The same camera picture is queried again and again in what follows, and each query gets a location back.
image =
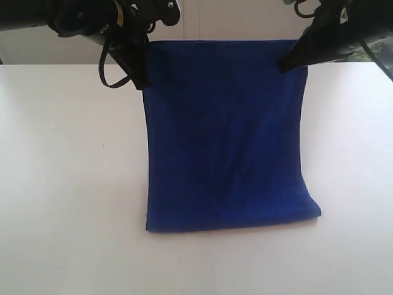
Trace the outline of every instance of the white table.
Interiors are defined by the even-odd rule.
[[[317,222],[145,232],[141,94],[104,88],[95,66],[0,67],[0,144],[0,294],[393,292],[393,84],[374,65],[310,69],[302,162]]]

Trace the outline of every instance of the blue cloth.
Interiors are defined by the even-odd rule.
[[[281,74],[292,41],[150,44],[147,230],[189,232],[316,218],[300,171],[307,68]]]

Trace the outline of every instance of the blue towel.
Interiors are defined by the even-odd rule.
[[[307,68],[292,41],[150,43],[147,230],[191,232],[316,218],[300,171]]]

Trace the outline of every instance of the table surface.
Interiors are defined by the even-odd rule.
[[[0,293],[392,294],[393,85],[310,67],[301,134],[317,221],[150,234],[141,93],[96,66],[1,66]]]

